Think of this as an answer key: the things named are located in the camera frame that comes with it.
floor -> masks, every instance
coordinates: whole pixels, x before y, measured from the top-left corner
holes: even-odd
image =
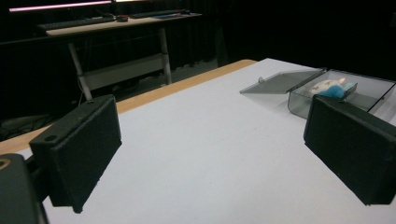
[[[172,81],[178,82],[185,78],[202,74],[217,67],[218,62],[216,59],[210,60],[208,62],[197,62],[193,66],[185,65],[172,71]],[[92,97],[111,93],[114,94],[117,101],[121,101],[143,92],[158,89],[164,85],[164,82],[165,76],[159,72],[152,74],[152,76],[147,76],[141,79],[127,80],[101,90],[93,91]],[[46,127],[59,118],[60,117],[40,115],[3,120],[0,126],[0,142],[24,133],[29,133],[42,127]]]

table surface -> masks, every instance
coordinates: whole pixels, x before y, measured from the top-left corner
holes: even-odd
[[[18,49],[32,46],[64,44],[85,40],[87,38],[103,37],[106,35],[121,35],[126,33],[138,32],[141,30],[151,30],[177,26],[196,21],[212,20],[213,18],[203,16],[198,13],[182,15],[180,17],[160,19],[142,18],[129,19],[127,22],[105,22],[86,26],[77,26],[45,32],[43,35],[26,37],[22,39],[4,40],[0,42],[0,49]]]
[[[395,203],[365,206],[304,145],[287,94],[239,93],[302,68],[266,59],[121,113],[122,146],[83,212],[46,199],[49,221],[396,223]],[[393,124],[394,98],[376,112]]]

wooden table edge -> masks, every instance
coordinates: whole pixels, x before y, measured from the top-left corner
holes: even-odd
[[[233,71],[236,71],[238,69],[241,69],[243,67],[249,66],[254,63],[256,63],[256,61],[248,60],[248,59],[241,60],[235,63],[230,63],[222,67],[213,69],[211,71],[202,73],[200,75],[186,78],[179,82],[175,82],[170,85],[161,87],[159,89],[148,91],[139,94],[137,96],[131,97],[129,99],[117,102],[118,113],[119,114],[124,113],[131,109],[137,108],[141,105],[145,105],[150,102],[161,99],[167,95],[176,93],[178,91],[186,90],[187,88],[199,85],[216,77],[224,76],[226,74],[229,74]],[[48,127],[44,127],[26,134],[13,137],[6,141],[0,142],[0,155],[7,153],[15,153],[20,150],[28,148],[29,142],[32,139],[34,139],[36,136],[44,132]]]

transparent lid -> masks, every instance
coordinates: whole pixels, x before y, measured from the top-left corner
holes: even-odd
[[[240,93],[286,94],[320,76],[325,71],[321,68],[310,68],[280,72],[266,79],[260,77],[257,83],[241,90]]]

